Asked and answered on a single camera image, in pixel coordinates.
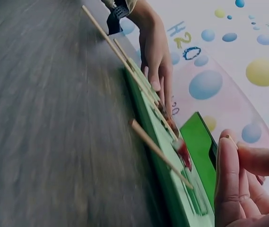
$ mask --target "hand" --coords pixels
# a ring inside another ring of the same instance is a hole
[[[141,70],[146,74],[148,68],[148,80],[171,115],[173,66],[163,22],[144,0],[137,1],[129,19],[140,29]]]
[[[269,195],[255,175],[269,176],[269,149],[249,148],[222,132],[217,153],[216,227],[269,227]]]

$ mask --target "wooden stick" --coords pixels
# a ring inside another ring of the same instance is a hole
[[[234,140],[232,139],[232,137],[231,137],[229,134],[226,135],[226,138],[227,138],[227,139],[230,139],[230,140],[234,143],[234,145],[235,145],[235,147],[236,147],[236,150],[238,150],[238,146],[237,146],[237,144],[234,142]]]
[[[115,42],[116,46],[118,47],[118,49],[120,50],[120,52],[123,54],[123,56],[125,57],[127,63],[129,65],[131,65],[131,62],[129,60],[129,57],[127,56],[126,52],[123,50],[122,46],[120,45],[120,43],[117,41],[117,39],[113,39],[113,41]],[[154,95],[154,90],[152,89],[150,83],[147,81],[147,79],[144,79],[143,83],[146,85],[146,88],[148,89],[148,91],[152,94],[152,97],[154,99],[155,104],[158,106],[158,100],[156,98],[156,95]]]
[[[113,41],[115,42],[116,46],[119,48],[120,52],[124,55],[125,59],[129,61],[129,57],[127,56],[126,52],[123,50],[120,43],[114,38]]]
[[[183,175],[177,170],[177,168],[166,158],[162,150],[148,136],[148,134],[139,125],[139,123],[135,119],[132,119],[129,123],[134,129],[134,131],[141,137],[141,139],[176,173],[176,175],[181,179],[181,181],[183,181],[188,188],[193,189],[192,184],[190,184],[190,182],[186,178],[184,178]]]
[[[175,133],[173,132],[173,130],[171,129],[170,125],[168,124],[168,122],[166,121],[166,119],[164,118],[164,116],[162,115],[162,113],[159,111],[157,105],[154,103],[153,99],[150,97],[150,95],[148,94],[148,91],[146,91],[145,86],[143,86],[141,84],[140,79],[138,78],[138,76],[133,72],[133,70],[130,68],[130,66],[128,65],[128,63],[124,60],[123,56],[119,53],[119,51],[115,48],[114,44],[111,42],[111,40],[109,39],[109,37],[107,36],[107,34],[104,32],[104,30],[101,28],[101,26],[99,25],[99,23],[96,21],[96,19],[91,15],[91,13],[89,12],[89,10],[86,8],[86,6],[82,6],[83,11],[87,14],[87,16],[89,17],[89,19],[91,20],[91,22],[96,26],[96,28],[99,30],[99,32],[102,34],[102,36],[104,37],[104,39],[107,41],[107,43],[109,44],[109,46],[111,47],[111,49],[113,50],[113,52],[118,56],[118,58],[123,62],[124,66],[126,67],[126,69],[128,70],[128,72],[130,73],[130,75],[132,75],[133,79],[136,81],[136,83],[138,84],[139,88],[142,90],[142,92],[145,94],[145,96],[147,97],[147,99],[149,100],[149,102],[151,103],[153,109],[157,112],[159,118],[163,121],[165,127],[169,130],[170,134],[172,135],[173,139],[178,139],[177,136],[175,135]]]

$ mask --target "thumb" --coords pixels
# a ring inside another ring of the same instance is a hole
[[[269,176],[269,149],[238,144],[240,165],[254,175]]]
[[[160,91],[161,85],[159,83],[159,78],[158,78],[158,69],[159,69],[159,64],[152,63],[150,64],[148,62],[148,80],[155,91]]]

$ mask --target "red object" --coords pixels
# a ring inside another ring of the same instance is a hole
[[[183,162],[184,166],[192,171],[191,157],[185,141],[179,138],[178,141],[174,144],[174,149],[176,150],[177,155]]]

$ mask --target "blue letter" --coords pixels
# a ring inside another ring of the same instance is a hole
[[[181,23],[179,23],[179,24],[177,24],[177,25],[175,25],[175,26],[173,26],[173,27],[171,27],[171,28],[169,28],[169,29],[167,30],[167,32],[170,32],[170,31],[174,30],[174,31],[170,34],[170,37],[174,36],[175,34],[181,32],[182,30],[184,30],[184,29],[186,28],[186,26],[181,27],[181,28],[178,28],[178,26],[181,25],[181,24],[183,24],[183,23],[184,23],[184,22],[182,21]]]

